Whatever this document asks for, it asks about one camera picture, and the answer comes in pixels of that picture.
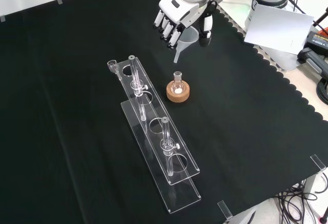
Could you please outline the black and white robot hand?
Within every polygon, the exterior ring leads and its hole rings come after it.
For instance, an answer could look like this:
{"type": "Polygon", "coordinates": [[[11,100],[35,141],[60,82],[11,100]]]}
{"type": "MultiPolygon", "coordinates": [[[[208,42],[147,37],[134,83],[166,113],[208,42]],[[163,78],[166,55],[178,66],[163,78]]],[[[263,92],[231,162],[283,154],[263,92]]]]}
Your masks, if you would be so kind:
{"type": "Polygon", "coordinates": [[[167,43],[168,48],[175,49],[182,33],[195,22],[199,23],[199,43],[206,47],[212,38],[213,13],[222,0],[202,0],[187,2],[185,0],[161,0],[159,12],[153,23],[160,39],[167,43]]]}

